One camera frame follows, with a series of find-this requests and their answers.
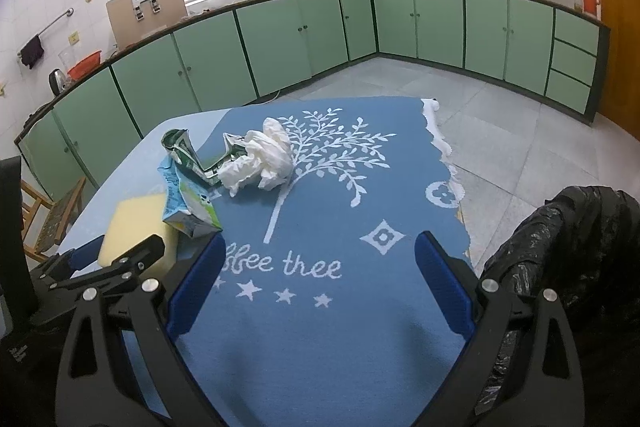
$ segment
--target metal screw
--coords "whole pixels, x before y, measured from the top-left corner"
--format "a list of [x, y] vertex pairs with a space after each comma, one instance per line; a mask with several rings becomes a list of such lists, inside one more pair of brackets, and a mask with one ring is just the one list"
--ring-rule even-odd
[[154, 292], [158, 289], [159, 285], [158, 279], [147, 279], [142, 283], [142, 291], [148, 293]]
[[556, 302], [556, 300], [558, 300], [558, 294], [555, 291], [553, 291], [551, 288], [547, 288], [546, 290], [544, 290], [542, 292], [542, 295], [549, 302]]
[[486, 292], [495, 293], [498, 291], [499, 287], [498, 283], [493, 279], [485, 279], [482, 281], [482, 289]]
[[95, 296], [98, 295], [98, 290], [95, 288], [87, 288], [86, 290], [84, 290], [84, 292], [82, 292], [82, 298], [85, 301], [92, 301], [95, 299]]

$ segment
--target red bowl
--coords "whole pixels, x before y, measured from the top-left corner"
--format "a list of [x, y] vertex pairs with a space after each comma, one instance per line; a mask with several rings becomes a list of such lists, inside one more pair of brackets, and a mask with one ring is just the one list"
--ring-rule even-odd
[[83, 76], [91, 73], [95, 68], [100, 66], [100, 53], [102, 51], [96, 51], [88, 57], [83, 58], [73, 68], [68, 71], [72, 80], [80, 80]]

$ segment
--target green cabinet door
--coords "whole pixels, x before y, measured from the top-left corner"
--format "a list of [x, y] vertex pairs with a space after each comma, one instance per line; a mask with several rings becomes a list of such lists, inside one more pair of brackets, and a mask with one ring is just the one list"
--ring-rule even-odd
[[466, 0], [465, 68], [502, 79], [507, 30], [507, 0]]
[[311, 73], [318, 74], [349, 60], [338, 0], [296, 0], [302, 15]]
[[599, 36], [600, 29], [594, 23], [564, 10], [556, 10], [556, 39], [597, 55]]
[[[84, 176], [82, 168], [48, 112], [38, 120], [18, 145], [27, 163], [49, 197], [58, 201]], [[93, 192], [91, 183], [88, 189]]]
[[256, 99], [233, 12], [196, 22], [174, 36], [202, 110], [238, 107]]
[[376, 52], [371, 0], [340, 0], [347, 33], [349, 60]]
[[546, 95], [566, 107], [584, 114], [591, 89], [565, 74], [557, 71], [549, 72], [549, 84]]
[[374, 0], [382, 53], [416, 57], [414, 0]]
[[171, 35], [122, 57], [112, 67], [143, 136], [164, 120], [198, 112]]
[[554, 34], [554, 9], [528, 0], [509, 0], [509, 45], [504, 79], [545, 94]]
[[462, 0], [415, 0], [418, 58], [462, 67], [464, 13]]
[[76, 87], [53, 112], [98, 185], [140, 142], [109, 68]]
[[556, 41], [551, 67], [591, 86], [596, 70], [596, 57], [564, 42]]
[[311, 77], [296, 0], [272, 0], [240, 8], [238, 20], [261, 96]]

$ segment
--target table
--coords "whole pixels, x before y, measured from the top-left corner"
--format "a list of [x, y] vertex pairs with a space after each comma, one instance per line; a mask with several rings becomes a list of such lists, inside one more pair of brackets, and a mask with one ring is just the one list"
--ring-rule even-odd
[[[294, 147], [292, 179], [235, 198], [212, 191], [227, 261], [178, 350], [232, 427], [409, 426], [464, 344], [415, 266], [413, 243], [431, 230], [461, 259], [469, 244], [423, 113], [420, 99], [380, 97], [169, 120], [118, 166], [61, 251], [104, 233], [119, 201], [164, 191], [156, 169], [168, 129], [188, 128], [209, 158], [223, 150], [222, 132], [279, 118]], [[189, 248], [182, 241], [178, 255]], [[163, 412], [132, 333], [126, 343], [147, 404]]]

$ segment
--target tree pattern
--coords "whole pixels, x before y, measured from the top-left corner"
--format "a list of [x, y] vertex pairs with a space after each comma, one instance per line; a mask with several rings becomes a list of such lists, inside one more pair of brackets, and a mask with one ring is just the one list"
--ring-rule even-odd
[[386, 158], [380, 152], [382, 143], [396, 134], [372, 134], [365, 131], [369, 124], [358, 117], [351, 130], [339, 124], [341, 108], [328, 108], [325, 113], [303, 111], [303, 121], [290, 116], [278, 118], [291, 141], [294, 173], [289, 182], [282, 185], [271, 214], [269, 227], [263, 242], [268, 244], [273, 235], [280, 209], [291, 189], [308, 174], [322, 178], [325, 173], [338, 176], [348, 191], [353, 190], [351, 207], [358, 206], [362, 194], [367, 191], [360, 184], [367, 177], [358, 174], [358, 165], [372, 169], [388, 169]]

